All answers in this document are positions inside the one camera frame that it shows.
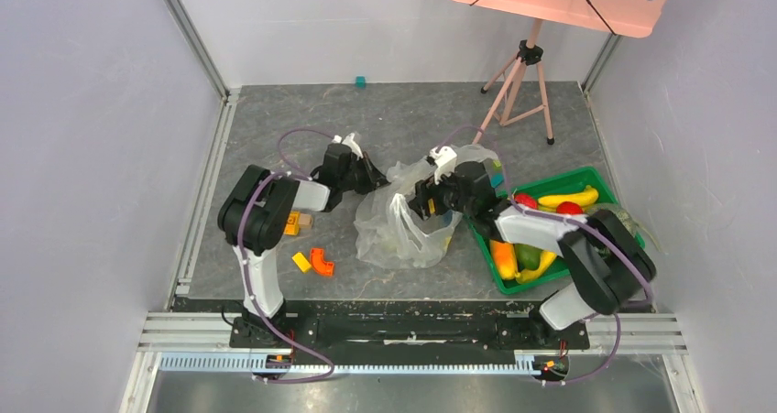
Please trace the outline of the orange yellow mango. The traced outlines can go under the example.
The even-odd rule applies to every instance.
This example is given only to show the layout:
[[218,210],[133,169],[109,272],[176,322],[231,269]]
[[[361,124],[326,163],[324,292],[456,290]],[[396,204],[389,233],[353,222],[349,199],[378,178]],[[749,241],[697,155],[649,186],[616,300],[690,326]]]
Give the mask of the orange yellow mango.
[[519,275],[514,245],[497,240],[490,240],[488,245],[498,276],[502,280],[514,280]]

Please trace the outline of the clear plastic bag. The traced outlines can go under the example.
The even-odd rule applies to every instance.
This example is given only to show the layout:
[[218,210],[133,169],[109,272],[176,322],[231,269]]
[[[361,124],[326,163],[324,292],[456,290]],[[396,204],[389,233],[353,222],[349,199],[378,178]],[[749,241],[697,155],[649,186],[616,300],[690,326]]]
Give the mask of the clear plastic bag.
[[[457,153],[456,166],[466,161],[486,166],[498,159],[496,152],[480,145],[451,148]],[[357,207],[358,260],[386,269],[421,269],[437,265],[447,253],[454,230],[466,215],[447,212],[423,220],[408,205],[415,183],[433,175],[427,156],[390,168],[389,185],[369,193]]]

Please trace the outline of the red heart shaped fruit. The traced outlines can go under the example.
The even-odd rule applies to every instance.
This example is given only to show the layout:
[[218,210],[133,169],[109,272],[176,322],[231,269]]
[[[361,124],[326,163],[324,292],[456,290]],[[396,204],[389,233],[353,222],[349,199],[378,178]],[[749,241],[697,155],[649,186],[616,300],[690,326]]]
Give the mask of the red heart shaped fruit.
[[584,208],[572,201],[563,201],[556,206],[555,212],[558,214],[578,215],[585,214]]

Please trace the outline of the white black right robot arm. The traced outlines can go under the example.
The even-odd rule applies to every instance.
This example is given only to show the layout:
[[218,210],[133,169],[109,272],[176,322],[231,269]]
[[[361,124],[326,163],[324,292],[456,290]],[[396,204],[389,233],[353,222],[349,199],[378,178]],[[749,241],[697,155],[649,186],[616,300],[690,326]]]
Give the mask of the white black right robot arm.
[[572,284],[547,298],[529,323],[541,347],[557,344],[575,322],[632,304],[639,290],[653,297],[655,265],[609,210],[569,215],[525,207],[496,193],[485,166],[475,161],[417,181],[409,206],[422,219],[459,212],[487,239],[532,245],[564,260]]

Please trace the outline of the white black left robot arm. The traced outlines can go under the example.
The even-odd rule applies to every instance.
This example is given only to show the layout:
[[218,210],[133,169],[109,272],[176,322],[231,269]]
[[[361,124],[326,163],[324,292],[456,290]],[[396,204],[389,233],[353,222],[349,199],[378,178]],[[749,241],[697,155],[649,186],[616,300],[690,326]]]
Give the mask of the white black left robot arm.
[[364,150],[331,143],[308,174],[248,166],[224,201],[218,228],[238,260],[244,287],[242,318],[266,346],[281,344],[287,321],[277,315],[285,299],[279,287],[277,251],[294,210],[329,212],[346,192],[366,195],[389,185]]

